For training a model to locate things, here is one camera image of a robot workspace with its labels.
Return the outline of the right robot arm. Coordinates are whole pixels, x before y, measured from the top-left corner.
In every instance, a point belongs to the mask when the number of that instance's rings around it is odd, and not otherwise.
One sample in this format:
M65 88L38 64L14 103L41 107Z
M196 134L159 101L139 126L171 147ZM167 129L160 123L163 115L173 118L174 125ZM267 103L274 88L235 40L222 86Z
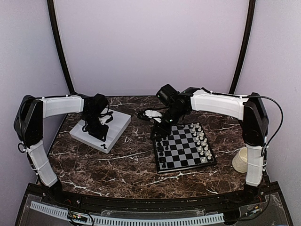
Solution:
M268 136L269 118L263 104L264 96L257 93L233 95L209 91L205 88L189 87L183 92L171 85L163 86L157 97L164 104L166 111L147 109L144 114L154 119L152 136L166 137L171 127L191 111L205 111L233 117L240 122L243 141L247 147L246 184L249 187L240 193L240 200L250 204L258 197L258 190L263 176L266 151L271 139Z

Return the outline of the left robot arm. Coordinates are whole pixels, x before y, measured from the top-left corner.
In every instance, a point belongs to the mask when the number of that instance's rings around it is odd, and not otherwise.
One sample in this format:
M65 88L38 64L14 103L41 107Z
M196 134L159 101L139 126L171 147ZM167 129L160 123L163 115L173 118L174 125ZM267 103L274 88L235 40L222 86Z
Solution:
M43 145L43 120L47 117L68 113L81 113L85 122L83 131L99 141L106 141L109 127L107 111L108 99L102 94L89 97L82 94L23 97L14 120L14 130L22 146L20 152L26 153L32 170L39 176L41 184L48 188L48 198L56 205L66 202L66 194L58 187L61 182L54 173Z

